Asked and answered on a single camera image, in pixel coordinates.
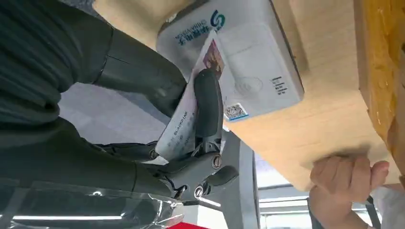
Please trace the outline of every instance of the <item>finger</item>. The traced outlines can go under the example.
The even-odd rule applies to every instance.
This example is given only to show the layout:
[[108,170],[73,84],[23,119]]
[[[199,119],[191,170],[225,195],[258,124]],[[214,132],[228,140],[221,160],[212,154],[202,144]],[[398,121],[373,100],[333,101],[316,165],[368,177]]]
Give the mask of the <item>finger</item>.
[[329,158],[323,158],[321,160],[318,160],[314,162],[314,167],[311,170],[311,181],[315,182],[315,180],[319,179],[319,176],[321,175],[322,171],[324,170],[326,166],[326,162],[328,162]]
[[390,163],[387,161],[379,161],[374,164],[371,169],[371,190],[385,183],[389,167]]
[[339,192],[347,192],[352,181],[354,162],[352,159],[345,158],[340,161],[334,183]]
[[363,202],[368,198],[371,192],[370,179],[370,160],[366,156],[356,158],[350,183],[352,201]]
[[318,186],[331,192],[334,186],[332,185],[333,179],[335,178],[336,172],[339,167],[339,162],[342,160],[341,157],[333,156],[328,159],[325,164],[325,168],[319,175]]

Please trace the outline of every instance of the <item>plastic bag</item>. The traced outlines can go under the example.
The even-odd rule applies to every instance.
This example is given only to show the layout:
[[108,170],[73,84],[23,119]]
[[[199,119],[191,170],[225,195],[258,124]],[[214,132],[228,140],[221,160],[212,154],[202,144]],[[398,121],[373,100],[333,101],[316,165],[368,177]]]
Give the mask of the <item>plastic bag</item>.
[[183,204],[163,196],[53,183],[0,186],[0,222],[13,229],[164,229]]

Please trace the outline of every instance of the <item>black strap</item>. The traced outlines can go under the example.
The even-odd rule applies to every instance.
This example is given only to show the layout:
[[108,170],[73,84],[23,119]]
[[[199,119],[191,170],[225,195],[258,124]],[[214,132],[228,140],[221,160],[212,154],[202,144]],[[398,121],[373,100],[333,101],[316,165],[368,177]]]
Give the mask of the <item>black strap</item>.
[[366,209],[368,215],[370,217],[371,223],[373,224],[373,228],[381,229],[381,222],[377,215],[377,210],[375,209],[374,199],[369,196],[366,202]]

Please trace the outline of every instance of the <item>qr code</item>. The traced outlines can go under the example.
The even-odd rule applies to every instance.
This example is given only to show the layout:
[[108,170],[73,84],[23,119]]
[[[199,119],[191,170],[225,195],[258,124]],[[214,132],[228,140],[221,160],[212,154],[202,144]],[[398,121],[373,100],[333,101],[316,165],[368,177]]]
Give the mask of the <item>qr code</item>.
[[228,106],[224,110],[224,114],[226,118],[230,121],[248,116],[246,110],[242,107],[240,103]]

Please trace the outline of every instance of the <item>plastic wrap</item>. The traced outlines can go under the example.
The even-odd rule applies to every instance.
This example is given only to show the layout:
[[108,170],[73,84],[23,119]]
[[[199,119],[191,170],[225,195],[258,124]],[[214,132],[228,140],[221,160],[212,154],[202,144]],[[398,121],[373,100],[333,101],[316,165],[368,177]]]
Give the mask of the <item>plastic wrap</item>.
[[358,49],[364,45],[366,70],[363,75],[359,70],[360,90],[376,132],[405,175],[405,1],[363,0],[361,8],[364,34]]
[[183,204],[144,193],[53,183],[0,184],[0,227],[12,229],[164,229],[181,222]]

